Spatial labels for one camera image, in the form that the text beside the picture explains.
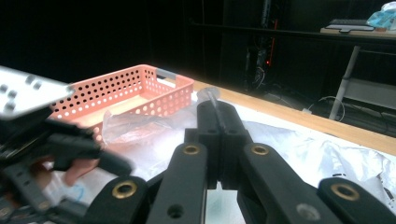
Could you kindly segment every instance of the basket handle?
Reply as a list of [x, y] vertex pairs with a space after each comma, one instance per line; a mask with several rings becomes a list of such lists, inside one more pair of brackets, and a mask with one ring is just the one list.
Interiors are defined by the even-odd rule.
[[161, 68], [157, 68], [156, 72], [157, 72], [157, 75], [160, 76], [160, 77], [167, 77], [167, 78], [171, 78], [173, 80], [176, 80], [176, 76], [177, 76], [176, 73], [169, 72], [169, 71], [163, 70]]

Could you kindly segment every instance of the metal rod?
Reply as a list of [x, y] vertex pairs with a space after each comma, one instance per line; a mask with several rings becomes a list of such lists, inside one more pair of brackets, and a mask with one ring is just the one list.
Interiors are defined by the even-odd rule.
[[332, 35], [319, 32], [300, 32], [286, 30], [270, 30], [262, 28], [224, 26], [215, 24], [199, 24], [191, 22], [190, 27], [200, 29], [205, 32], [228, 33], [228, 34], [255, 34], [268, 35], [271, 37], [293, 37], [302, 39], [314, 39], [318, 41], [342, 42], [346, 44], [375, 44], [375, 45], [396, 45], [396, 38], [365, 36], [365, 35]]

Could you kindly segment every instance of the pink plastic basket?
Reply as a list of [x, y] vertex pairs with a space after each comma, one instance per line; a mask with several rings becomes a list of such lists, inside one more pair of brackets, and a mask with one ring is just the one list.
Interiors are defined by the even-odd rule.
[[[159, 82], [157, 76], [173, 79], [175, 87]], [[191, 104], [192, 84], [188, 77], [137, 65], [72, 84], [74, 94], [53, 104], [50, 117], [92, 128], [101, 142], [103, 115], [108, 109], [112, 113], [171, 115]]]

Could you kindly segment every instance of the finger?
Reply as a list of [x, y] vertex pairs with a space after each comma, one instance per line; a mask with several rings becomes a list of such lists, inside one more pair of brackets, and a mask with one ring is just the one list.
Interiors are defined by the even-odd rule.
[[98, 162], [99, 160], [74, 160], [72, 166], [64, 174], [64, 183], [73, 186], [79, 177], [94, 169]]

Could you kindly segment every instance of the clear plastic bag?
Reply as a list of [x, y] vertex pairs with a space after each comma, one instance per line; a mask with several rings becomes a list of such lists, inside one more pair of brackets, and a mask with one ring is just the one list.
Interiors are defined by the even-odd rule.
[[375, 12], [368, 20], [367, 24], [376, 28], [396, 30], [396, 2], [386, 3], [381, 7], [381, 11]]

